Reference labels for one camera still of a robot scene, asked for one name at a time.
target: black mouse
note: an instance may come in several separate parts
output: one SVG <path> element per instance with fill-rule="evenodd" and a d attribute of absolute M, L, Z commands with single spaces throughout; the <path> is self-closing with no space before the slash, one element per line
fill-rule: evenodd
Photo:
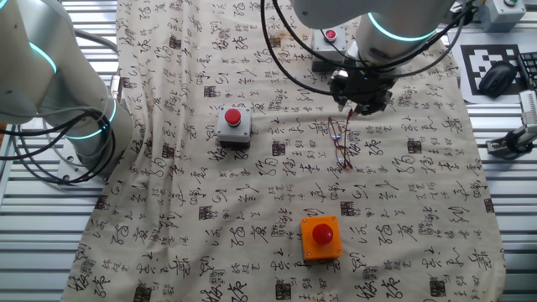
<path fill-rule="evenodd" d="M 518 71 L 511 63 L 498 61 L 481 79 L 479 90 L 491 98 L 497 98 L 513 83 Z"/>

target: metal grating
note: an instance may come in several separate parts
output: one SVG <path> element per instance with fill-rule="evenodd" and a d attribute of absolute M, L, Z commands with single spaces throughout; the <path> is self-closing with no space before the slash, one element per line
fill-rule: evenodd
<path fill-rule="evenodd" d="M 115 1 L 63 4 L 76 28 L 115 42 Z M 532 3 L 528 8 L 534 11 L 518 27 L 537 30 L 537 6 Z M 470 26 L 465 32 L 479 32 L 479 28 Z M 117 69 L 117 55 L 98 44 L 78 42 L 108 84 Z M 521 125 L 519 105 L 468 105 L 468 111 L 506 252 L 508 277 L 501 301 L 537 301 L 537 152 L 513 162 L 487 154 L 487 139 Z M 33 125 L 38 128 L 40 122 Z M 45 140 L 33 138 L 28 143 L 39 148 Z M 51 172 L 58 169 L 52 151 L 37 160 Z M 19 162 L 7 163 L 5 168 L 0 180 L 0 301 L 59 301 L 101 188 L 65 192 L 37 181 Z"/>

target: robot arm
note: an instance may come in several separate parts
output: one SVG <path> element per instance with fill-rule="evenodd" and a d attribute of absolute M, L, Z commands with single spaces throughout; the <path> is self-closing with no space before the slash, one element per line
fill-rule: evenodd
<path fill-rule="evenodd" d="M 0 107 L 7 113 L 0 113 L 0 121 L 20 124 L 36 112 L 50 112 L 58 107 L 96 108 L 110 121 L 112 131 L 122 134 L 116 135 L 116 152 L 110 167 L 103 171 L 110 174 L 130 141 L 133 123 L 81 53 L 69 15 L 55 0 L 0 3 L 0 39 L 4 41 L 0 47 Z M 44 119 L 57 126 L 80 114 L 63 112 Z M 83 164 L 94 164 L 96 158 L 84 155 L 105 147 L 101 131 L 94 119 L 86 118 L 66 134 Z M 110 148 L 105 148 L 105 152 L 110 153 Z"/>
<path fill-rule="evenodd" d="M 331 91 L 349 96 L 335 96 L 340 107 L 347 100 L 355 102 L 355 112 L 368 115 L 383 111 L 391 97 L 388 91 L 400 69 L 409 62 L 409 55 L 420 49 L 435 33 L 438 25 L 449 19 L 455 0 L 294 0 L 293 7 L 300 21 L 313 29 L 326 29 L 362 15 L 355 34 L 356 41 L 347 49 L 347 57 L 366 61 L 368 66 L 393 63 L 390 68 L 364 74 L 356 69 L 336 70 L 331 78 Z M 361 91 L 379 92 L 358 95 Z"/>

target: tablecloth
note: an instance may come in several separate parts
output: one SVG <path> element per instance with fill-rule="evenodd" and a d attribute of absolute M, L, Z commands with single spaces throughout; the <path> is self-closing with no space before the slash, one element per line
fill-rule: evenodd
<path fill-rule="evenodd" d="M 267 14 L 284 65 L 327 89 L 329 75 L 311 72 L 271 5 Z M 285 78 L 260 26 L 256 2 L 118 2 L 134 133 L 63 300 L 497 300 L 503 247 L 451 56 L 400 80 L 385 112 L 349 122 L 353 168 L 342 169 L 327 119 L 347 113 Z M 345 27 L 350 43 L 357 21 Z M 252 110 L 250 149 L 219 146 L 221 106 Z M 314 216 L 337 217 L 338 259 L 304 261 L 300 221 Z"/>

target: red stop button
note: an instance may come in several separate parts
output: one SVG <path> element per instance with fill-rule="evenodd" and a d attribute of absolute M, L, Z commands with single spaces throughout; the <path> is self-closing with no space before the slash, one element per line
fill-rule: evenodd
<path fill-rule="evenodd" d="M 313 240 L 320 245 L 330 243 L 332 238 L 334 238 L 334 231 L 327 224 L 321 223 L 313 228 Z"/>
<path fill-rule="evenodd" d="M 334 42 L 336 41 L 336 37 L 337 37 L 337 34 L 336 34 L 336 31 L 335 30 L 332 30 L 332 29 L 329 29 L 325 32 L 325 39 L 326 41 L 328 42 Z"/>
<path fill-rule="evenodd" d="M 226 122 L 231 127 L 238 126 L 241 123 L 241 112 L 238 109 L 229 109 L 226 112 Z"/>

